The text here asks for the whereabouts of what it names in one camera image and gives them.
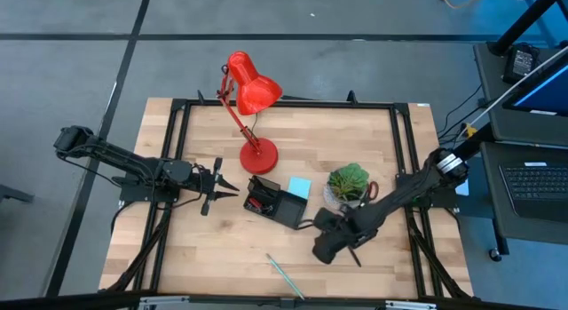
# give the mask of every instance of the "lamp arm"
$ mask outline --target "lamp arm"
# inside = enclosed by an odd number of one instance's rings
[[[228,69],[223,76],[223,81],[221,82],[221,90],[217,92],[217,98],[225,109],[229,112],[233,120],[237,123],[239,128],[241,129],[242,135],[247,139],[248,143],[256,150],[257,153],[262,153],[260,150],[260,146],[258,145],[258,139],[256,138],[255,134],[244,124],[242,124],[241,120],[234,113],[233,109],[229,105],[229,100],[231,100],[231,94],[233,93],[233,79],[229,77]]]

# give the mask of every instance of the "potted plant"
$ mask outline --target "potted plant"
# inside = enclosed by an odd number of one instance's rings
[[[336,209],[339,209],[342,204],[359,205],[360,199],[367,191],[368,178],[368,172],[358,163],[350,163],[331,172],[324,186],[326,203]]]

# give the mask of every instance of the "lamp shade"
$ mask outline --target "lamp shade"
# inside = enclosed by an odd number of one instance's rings
[[[245,52],[235,52],[227,61],[229,73],[239,85],[237,110],[253,115],[270,107],[282,95],[282,88],[267,76],[259,75]]]

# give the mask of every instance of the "wooden tabletop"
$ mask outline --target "wooden tabletop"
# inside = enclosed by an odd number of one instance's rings
[[[135,148],[137,154],[160,155],[170,104],[171,99],[148,100]],[[428,153],[438,146],[436,130],[428,105],[409,107],[422,165]],[[242,116],[241,120],[251,127],[255,117]],[[406,167],[410,168],[401,117],[399,126]],[[279,149],[276,168],[263,177],[280,183],[284,190],[292,176],[312,181],[306,219],[324,205],[322,189],[329,172],[347,163],[359,163],[369,172],[370,179],[379,184],[380,197],[394,189],[398,171],[387,110],[270,107],[258,115],[255,134],[272,140]],[[402,210],[387,218],[376,238],[356,249],[363,267],[355,265],[346,249],[337,253],[331,265],[324,265],[312,255],[313,239],[320,234],[316,228],[295,231],[243,209],[250,177],[239,162],[244,142],[225,109],[192,107],[183,159],[212,168],[215,157],[223,157],[224,178],[241,192],[238,197],[213,202],[207,217],[200,214],[201,202],[173,211],[160,292],[294,296],[269,264],[265,253],[270,253],[306,297],[416,297]],[[195,196],[183,191],[180,201]],[[114,283],[138,253],[148,206],[135,203],[116,220],[100,288]],[[444,210],[431,209],[430,223],[439,259],[461,288],[471,293],[455,220]],[[153,263],[151,256],[144,287],[149,284]],[[422,265],[427,291],[431,293],[430,272],[423,256]]]

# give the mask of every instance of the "marker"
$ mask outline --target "marker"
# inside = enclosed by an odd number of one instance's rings
[[[270,261],[270,263],[276,268],[276,270],[278,270],[278,272],[279,272],[280,274],[282,274],[282,276],[284,277],[284,280],[286,280],[286,282],[290,285],[290,287],[292,287],[292,289],[294,289],[294,291],[296,292],[296,294],[297,294],[302,300],[305,300],[304,295],[302,294],[302,292],[300,292],[300,290],[298,289],[298,287],[296,287],[296,285],[292,282],[292,280],[290,280],[290,278],[284,273],[284,271],[282,271],[282,269],[280,269],[280,267],[278,266],[278,264],[276,263],[276,261],[274,261],[274,259],[272,259],[268,253],[266,253],[266,257],[268,258],[268,260]]]

